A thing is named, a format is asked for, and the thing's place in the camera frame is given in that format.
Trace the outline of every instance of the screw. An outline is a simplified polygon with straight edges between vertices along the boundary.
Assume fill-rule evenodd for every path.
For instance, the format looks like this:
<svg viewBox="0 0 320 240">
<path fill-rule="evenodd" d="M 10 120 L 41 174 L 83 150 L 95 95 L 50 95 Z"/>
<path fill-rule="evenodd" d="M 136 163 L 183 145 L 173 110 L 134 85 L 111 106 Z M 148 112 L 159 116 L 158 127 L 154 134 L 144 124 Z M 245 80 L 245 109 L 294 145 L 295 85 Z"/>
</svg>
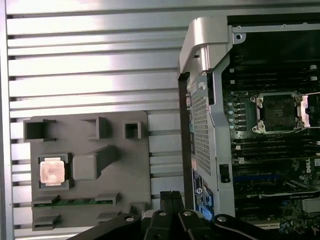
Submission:
<svg viewBox="0 0 320 240">
<path fill-rule="evenodd" d="M 191 216 L 191 214 L 192 214 L 192 212 L 190 212 L 190 211 L 185 211 L 185 212 L 183 213 L 183 215 L 185 215 L 185 216 Z"/>
<path fill-rule="evenodd" d="M 219 216 L 218 218 L 218 221 L 221 222 L 221 223 L 224 223 L 227 221 L 227 218 L 225 216 Z"/>
<path fill-rule="evenodd" d="M 134 221 L 135 219 L 133 218 L 133 217 L 127 217 L 126 219 L 125 219 L 127 222 L 132 222 L 132 221 Z"/>
</svg>

